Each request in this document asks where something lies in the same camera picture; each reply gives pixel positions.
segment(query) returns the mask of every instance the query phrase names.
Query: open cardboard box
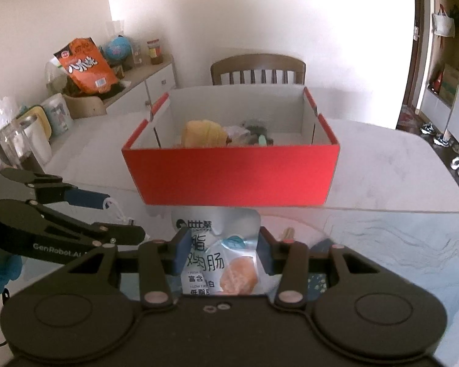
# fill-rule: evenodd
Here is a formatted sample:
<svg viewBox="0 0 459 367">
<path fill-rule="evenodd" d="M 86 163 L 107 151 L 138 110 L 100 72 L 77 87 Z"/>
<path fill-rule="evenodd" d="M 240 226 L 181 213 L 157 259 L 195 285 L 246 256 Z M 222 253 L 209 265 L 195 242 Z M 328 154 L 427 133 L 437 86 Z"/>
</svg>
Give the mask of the open cardboard box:
<svg viewBox="0 0 459 367">
<path fill-rule="evenodd" d="M 202 119 L 264 120 L 274 145 L 180 148 L 185 123 Z M 122 153 L 146 204 L 256 207 L 323 204 L 339 150 L 307 88 L 242 84 L 163 95 Z"/>
</svg>

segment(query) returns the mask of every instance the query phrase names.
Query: black cable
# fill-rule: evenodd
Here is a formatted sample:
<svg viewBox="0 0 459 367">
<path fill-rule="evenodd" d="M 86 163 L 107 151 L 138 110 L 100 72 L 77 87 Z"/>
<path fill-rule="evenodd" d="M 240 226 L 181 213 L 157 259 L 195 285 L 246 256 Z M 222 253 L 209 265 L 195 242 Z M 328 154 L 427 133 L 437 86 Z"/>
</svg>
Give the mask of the black cable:
<svg viewBox="0 0 459 367">
<path fill-rule="evenodd" d="M 8 289 L 5 288 L 2 293 L 2 304 L 5 305 L 5 302 L 7 302 L 9 299 L 10 299 L 10 293 Z M 6 344 L 7 344 L 7 341 L 0 343 L 0 347 L 4 347 Z"/>
</svg>

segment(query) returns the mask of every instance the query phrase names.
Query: white string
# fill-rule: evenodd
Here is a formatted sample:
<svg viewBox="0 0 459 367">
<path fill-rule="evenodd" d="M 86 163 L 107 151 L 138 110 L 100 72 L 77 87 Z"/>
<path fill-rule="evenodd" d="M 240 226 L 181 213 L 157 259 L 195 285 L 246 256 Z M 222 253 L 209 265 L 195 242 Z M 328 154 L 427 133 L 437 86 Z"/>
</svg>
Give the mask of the white string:
<svg viewBox="0 0 459 367">
<path fill-rule="evenodd" d="M 123 225 L 133 225 L 134 219 L 124 215 L 124 212 L 121 209 L 119 203 L 112 197 L 107 197 L 102 204 L 104 211 L 113 217 L 117 222 L 120 222 Z"/>
</svg>

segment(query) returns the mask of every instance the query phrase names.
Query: blue glove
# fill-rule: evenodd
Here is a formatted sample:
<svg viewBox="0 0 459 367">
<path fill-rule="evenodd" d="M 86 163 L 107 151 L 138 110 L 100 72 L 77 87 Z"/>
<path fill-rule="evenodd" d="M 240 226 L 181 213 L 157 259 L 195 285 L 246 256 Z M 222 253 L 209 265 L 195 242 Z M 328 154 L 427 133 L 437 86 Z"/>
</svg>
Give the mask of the blue glove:
<svg viewBox="0 0 459 367">
<path fill-rule="evenodd" d="M 11 255 L 0 264 L 0 294 L 10 280 L 17 280 L 22 272 L 22 258 Z"/>
</svg>

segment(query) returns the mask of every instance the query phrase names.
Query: wooden chair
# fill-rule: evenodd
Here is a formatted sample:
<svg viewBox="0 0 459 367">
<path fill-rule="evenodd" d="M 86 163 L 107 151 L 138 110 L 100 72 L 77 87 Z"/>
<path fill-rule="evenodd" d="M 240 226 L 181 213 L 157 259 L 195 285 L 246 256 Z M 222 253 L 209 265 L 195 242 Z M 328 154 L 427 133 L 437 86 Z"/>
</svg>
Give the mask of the wooden chair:
<svg viewBox="0 0 459 367">
<path fill-rule="evenodd" d="M 294 83 L 304 84 L 306 63 L 294 57 L 274 54 L 248 54 L 228 57 L 211 66 L 213 85 L 221 85 L 221 75 L 229 73 L 229 83 L 234 84 L 233 72 L 240 72 L 240 84 L 245 83 L 244 71 L 251 70 L 251 83 L 255 84 L 255 70 L 261 70 L 261 81 L 267 84 L 265 70 L 272 70 L 272 84 L 277 84 L 277 71 L 282 70 L 282 82 L 287 84 L 287 72 L 294 72 Z"/>
</svg>

